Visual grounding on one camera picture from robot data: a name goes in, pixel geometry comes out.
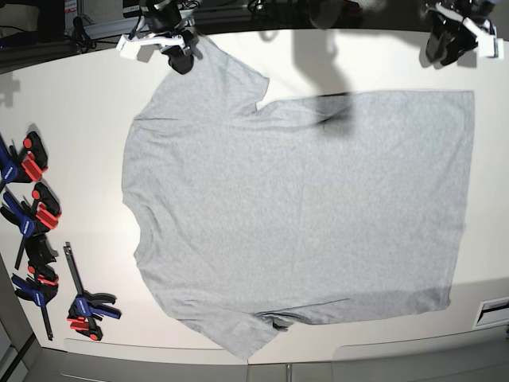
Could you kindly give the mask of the blue red bar clamp top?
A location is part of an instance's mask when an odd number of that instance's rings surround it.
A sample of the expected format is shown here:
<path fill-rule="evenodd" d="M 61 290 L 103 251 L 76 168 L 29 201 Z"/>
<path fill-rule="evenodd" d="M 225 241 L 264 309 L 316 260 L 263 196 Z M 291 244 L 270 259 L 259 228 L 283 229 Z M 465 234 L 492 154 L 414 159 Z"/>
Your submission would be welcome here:
<path fill-rule="evenodd" d="M 42 179 L 47 170 L 48 155 L 36 131 L 30 131 L 21 149 L 7 146 L 1 138 L 1 190 L 10 183 L 32 183 Z"/>

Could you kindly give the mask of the blue red bar clamp right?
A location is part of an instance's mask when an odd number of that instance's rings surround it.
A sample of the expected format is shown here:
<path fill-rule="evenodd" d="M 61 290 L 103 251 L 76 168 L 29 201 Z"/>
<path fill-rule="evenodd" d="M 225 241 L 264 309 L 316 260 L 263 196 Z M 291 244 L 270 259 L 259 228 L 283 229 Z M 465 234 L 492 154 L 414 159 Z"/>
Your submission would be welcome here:
<path fill-rule="evenodd" d="M 103 331 L 97 322 L 104 317 L 115 320 L 122 317 L 122 312 L 115 308 L 116 297 L 112 294 L 91 294 L 85 290 L 71 244 L 66 242 L 63 249 L 76 288 L 76 296 L 68 310 L 69 326 L 92 341 L 101 341 Z"/>

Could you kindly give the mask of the aluminium rail frame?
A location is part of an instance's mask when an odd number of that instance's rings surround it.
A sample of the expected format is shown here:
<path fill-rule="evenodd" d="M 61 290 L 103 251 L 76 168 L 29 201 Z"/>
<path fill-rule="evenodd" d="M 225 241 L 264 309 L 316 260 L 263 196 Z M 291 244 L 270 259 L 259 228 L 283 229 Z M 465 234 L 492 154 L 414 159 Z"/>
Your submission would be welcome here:
<path fill-rule="evenodd" d="M 139 1 L 64 1 L 64 33 L 71 36 L 80 18 L 92 40 L 129 33 L 140 14 Z"/>

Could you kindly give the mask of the white label plate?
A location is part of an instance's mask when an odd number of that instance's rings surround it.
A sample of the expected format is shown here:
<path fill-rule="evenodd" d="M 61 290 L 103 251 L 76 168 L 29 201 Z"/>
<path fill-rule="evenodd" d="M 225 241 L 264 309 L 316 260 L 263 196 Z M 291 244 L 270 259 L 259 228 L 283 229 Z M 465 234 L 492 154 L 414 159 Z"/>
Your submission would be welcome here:
<path fill-rule="evenodd" d="M 473 329 L 484 329 L 508 323 L 508 297 L 481 302 Z"/>

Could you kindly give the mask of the grey T-shirt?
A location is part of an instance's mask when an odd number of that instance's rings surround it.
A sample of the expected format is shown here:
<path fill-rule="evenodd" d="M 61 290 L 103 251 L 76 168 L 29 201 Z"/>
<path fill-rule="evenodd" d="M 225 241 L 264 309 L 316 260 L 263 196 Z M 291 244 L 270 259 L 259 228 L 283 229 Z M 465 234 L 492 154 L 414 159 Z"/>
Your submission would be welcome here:
<path fill-rule="evenodd" d="M 464 232 L 471 91 L 263 104 L 202 37 L 134 118 L 122 194 L 163 311 L 246 360 L 294 323 L 445 310 Z"/>

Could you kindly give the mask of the blue red bar clamp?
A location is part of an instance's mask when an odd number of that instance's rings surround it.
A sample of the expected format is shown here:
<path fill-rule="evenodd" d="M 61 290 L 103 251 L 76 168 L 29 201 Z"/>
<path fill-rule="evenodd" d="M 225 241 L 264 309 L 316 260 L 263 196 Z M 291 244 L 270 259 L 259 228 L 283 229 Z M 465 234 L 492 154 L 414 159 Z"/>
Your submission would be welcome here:
<path fill-rule="evenodd" d="M 35 184 L 32 191 L 33 203 L 27 205 L 6 189 L 2 195 L 4 205 L 1 214 L 19 228 L 21 243 L 18 249 L 14 268 L 19 269 L 25 245 L 34 236 L 45 235 L 58 225 L 61 215 L 60 202 L 52 190 L 42 181 Z"/>
<path fill-rule="evenodd" d="M 12 274 L 11 282 L 15 286 L 15 294 L 22 300 L 33 302 L 41 310 L 47 338 L 52 341 L 53 332 L 47 305 L 57 295 L 59 277 L 48 264 L 29 263 L 28 272 L 25 279 Z"/>
<path fill-rule="evenodd" d="M 71 244 L 66 242 L 63 249 L 76 288 L 76 296 L 68 310 L 69 326 L 92 341 L 101 341 L 103 331 L 97 322 L 104 317 L 115 320 L 122 317 L 122 312 L 115 308 L 116 297 L 112 294 L 91 294 L 85 290 Z"/>
<path fill-rule="evenodd" d="M 32 183 L 42 179 L 47 170 L 48 155 L 36 131 L 30 131 L 21 149 L 7 146 L 1 138 L 1 190 L 10 183 Z"/>

